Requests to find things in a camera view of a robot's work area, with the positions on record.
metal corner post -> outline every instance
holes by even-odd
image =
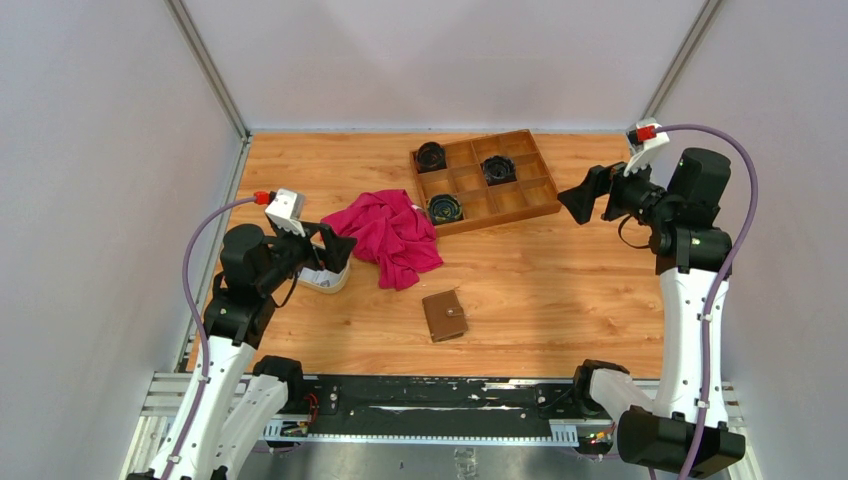
[[[252,140],[253,136],[248,135],[248,137],[245,138],[241,144],[241,149],[239,150],[238,158],[233,163],[232,171],[228,176],[229,182],[225,190],[226,196],[224,197],[224,201],[221,202],[222,205],[232,202],[236,199],[236,195],[238,194],[238,188],[241,184],[241,176],[244,173],[244,167],[247,163],[247,154],[250,151]],[[218,262],[218,250],[220,249],[221,244],[224,241],[224,234],[227,232],[227,224],[230,221],[231,213],[232,211],[225,212],[213,222],[212,225],[214,225],[215,227],[215,237],[212,240],[211,248],[208,252],[202,252],[202,254],[198,253],[198,256],[203,258],[206,262],[203,267],[203,277],[201,278],[200,283],[192,286],[192,293],[194,294],[194,304],[197,305],[198,309],[203,308],[203,306],[206,304],[206,299],[209,296],[209,286],[212,284],[212,277],[215,275],[215,265]],[[196,334],[197,331],[195,329],[194,322],[192,322],[191,317],[189,317],[186,322],[186,330],[182,342],[180,343],[179,349],[175,353],[174,361],[172,362],[174,371],[179,371],[183,368],[184,365],[187,364],[188,359],[191,356],[192,349],[194,348]]]
[[[221,74],[215,67],[215,62],[212,61],[212,57],[209,55],[209,51],[206,49],[206,45],[204,45],[203,39],[197,31],[197,27],[192,21],[188,9],[182,0],[165,0],[165,5],[168,6],[168,9],[174,16],[174,21],[176,21],[177,25],[180,27],[180,31],[182,31],[183,36],[185,37],[186,44],[197,59],[197,63],[200,65],[201,70],[203,70],[206,80],[209,81],[209,86],[212,88],[212,92],[215,93],[215,96],[221,103],[221,108],[224,109],[224,112],[227,114],[227,118],[230,120],[230,123],[239,138],[241,138],[242,143],[247,142],[250,131],[248,130],[247,125],[245,125],[244,119],[241,117],[241,113],[239,113],[238,107],[230,95],[230,92],[227,90],[224,80],[221,78]]]
[[[677,82],[680,73],[683,71],[686,63],[692,56],[692,52],[695,51],[695,48],[697,48],[707,29],[709,29],[709,26],[715,19],[716,13],[723,1],[724,0],[704,1],[701,10],[698,12],[698,15],[695,17],[695,21],[692,23],[692,27],[689,28],[689,32],[683,39],[683,43],[680,44],[680,48],[678,48],[677,53],[674,55],[674,59],[671,61],[671,64],[668,66],[668,69],[660,81],[660,84],[657,85],[657,89],[651,96],[648,106],[645,107],[645,111],[639,118],[653,117],[657,114],[669,92],[671,92],[671,89],[674,88],[674,84]]]

white wall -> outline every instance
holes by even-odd
[[[254,129],[619,129],[700,1],[186,0]]]
[[[835,0],[727,0],[658,115],[725,129],[759,167],[758,216],[728,295],[724,375],[769,480],[845,477],[846,18],[848,3]],[[701,136],[672,144],[675,155],[707,145],[737,159]],[[740,161],[733,175],[719,224],[735,235],[748,199]]]
[[[0,477],[111,480],[238,142],[164,2],[2,10]]]

wooden tray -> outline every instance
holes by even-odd
[[[548,166],[529,130],[501,133],[442,145],[447,168],[418,173],[416,151],[409,163],[421,205],[435,195],[455,195],[462,205],[463,220],[436,225],[439,235],[515,222],[559,211],[557,188]],[[515,162],[516,181],[487,186],[481,164],[493,155]]]

black base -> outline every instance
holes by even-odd
[[[146,473],[131,473],[127,475],[127,480],[158,480],[153,476],[153,470]]]
[[[630,407],[618,423],[618,452],[627,463],[678,473],[686,460],[695,425],[660,418],[639,407]],[[704,428],[704,437],[692,471],[706,478],[745,456],[745,437],[718,428]]]

red connector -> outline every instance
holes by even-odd
[[[642,143],[646,140],[650,140],[652,138],[657,138],[656,132],[654,132],[653,125],[648,125],[647,127],[637,128],[636,129],[636,139],[639,140],[639,143]]]
[[[256,197],[256,200],[253,203],[257,205],[268,205],[274,200],[274,196],[271,195],[271,192],[254,192],[253,195]]]

